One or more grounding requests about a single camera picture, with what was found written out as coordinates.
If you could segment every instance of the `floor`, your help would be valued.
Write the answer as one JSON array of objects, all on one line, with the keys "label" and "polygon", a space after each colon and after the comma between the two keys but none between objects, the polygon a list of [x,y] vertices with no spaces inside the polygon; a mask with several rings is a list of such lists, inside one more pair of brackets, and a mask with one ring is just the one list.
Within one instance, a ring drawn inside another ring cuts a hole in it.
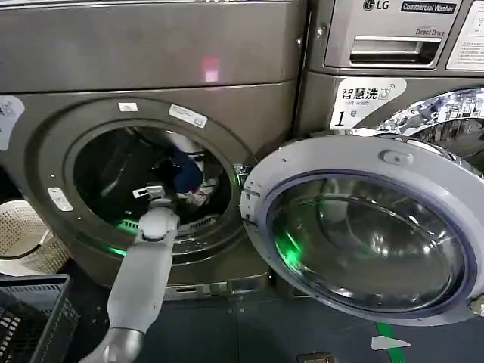
[{"label": "floor", "polygon": [[[96,286],[73,262],[71,301],[82,320],[65,363],[78,362],[102,339],[108,326],[108,291]],[[406,362],[480,361],[484,318],[447,327],[392,327]],[[371,321],[330,309],[311,299],[274,294],[244,299],[166,302],[147,333],[136,363],[296,363],[298,356],[331,352],[339,363],[391,362],[386,351],[371,350],[379,335]]]}]

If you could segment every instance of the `white sticker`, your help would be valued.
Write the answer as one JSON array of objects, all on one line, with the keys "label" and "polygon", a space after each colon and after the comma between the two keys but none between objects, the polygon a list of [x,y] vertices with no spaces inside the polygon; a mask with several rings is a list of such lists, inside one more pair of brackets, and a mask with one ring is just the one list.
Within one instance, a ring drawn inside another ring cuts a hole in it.
[{"label": "white sticker", "polygon": [[59,210],[62,212],[70,212],[73,210],[73,206],[67,200],[62,189],[57,187],[47,188],[47,192]]},{"label": "white sticker", "polygon": [[20,115],[25,111],[21,100],[14,96],[0,96],[0,150],[6,151],[10,135]]},{"label": "white sticker", "polygon": [[176,117],[177,119],[181,119],[186,123],[190,123],[193,126],[200,127],[201,129],[205,127],[206,121],[208,120],[206,116],[200,115],[199,113],[189,110],[188,108],[178,106],[177,104],[172,104],[169,107],[168,114]]},{"label": "white sticker", "polygon": [[473,2],[447,62],[448,70],[484,70],[484,2]]},{"label": "white sticker", "polygon": [[404,340],[393,339],[385,337],[384,335],[379,335],[378,337],[371,338],[371,348],[373,350],[404,348],[406,346],[411,346],[411,344],[405,342]]},{"label": "white sticker", "polygon": [[138,105],[135,102],[118,102],[121,112],[138,112]]},{"label": "white sticker", "polygon": [[349,77],[338,87],[330,129],[352,129],[366,116],[400,96],[403,78]]}]

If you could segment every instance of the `washer door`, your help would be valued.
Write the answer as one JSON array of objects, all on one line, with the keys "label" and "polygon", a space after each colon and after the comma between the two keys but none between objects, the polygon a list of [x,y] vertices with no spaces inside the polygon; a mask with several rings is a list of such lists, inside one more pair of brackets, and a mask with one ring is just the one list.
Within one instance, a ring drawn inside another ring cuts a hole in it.
[{"label": "washer door", "polygon": [[464,320],[484,290],[484,181],[402,141],[333,135],[280,148],[244,184],[245,228],[281,277],[336,309],[393,324]]}]

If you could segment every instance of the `lg logo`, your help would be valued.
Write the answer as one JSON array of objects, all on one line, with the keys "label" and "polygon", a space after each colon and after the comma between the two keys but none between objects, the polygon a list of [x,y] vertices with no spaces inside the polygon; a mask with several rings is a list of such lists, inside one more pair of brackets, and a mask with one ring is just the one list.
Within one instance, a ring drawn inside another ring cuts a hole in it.
[{"label": "lg logo", "polygon": [[388,7],[390,6],[390,1],[389,0],[365,0],[363,2],[363,8],[366,10],[366,11],[370,11],[370,10],[373,10],[373,9],[383,9],[383,10],[386,10],[388,9]]}]

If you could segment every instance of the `front-load washer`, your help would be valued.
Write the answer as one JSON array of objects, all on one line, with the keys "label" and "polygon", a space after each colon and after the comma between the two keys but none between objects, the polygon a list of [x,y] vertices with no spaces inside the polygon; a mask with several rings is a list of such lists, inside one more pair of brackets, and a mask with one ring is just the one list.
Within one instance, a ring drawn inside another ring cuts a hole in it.
[{"label": "front-load washer", "polygon": [[1,164],[96,282],[112,284],[163,193],[183,224],[167,299],[268,283],[240,190],[290,131],[305,12],[298,0],[2,2]]},{"label": "front-load washer", "polygon": [[325,136],[266,157],[241,198],[290,284],[393,324],[482,314],[483,15],[482,1],[311,3],[295,130]]}]

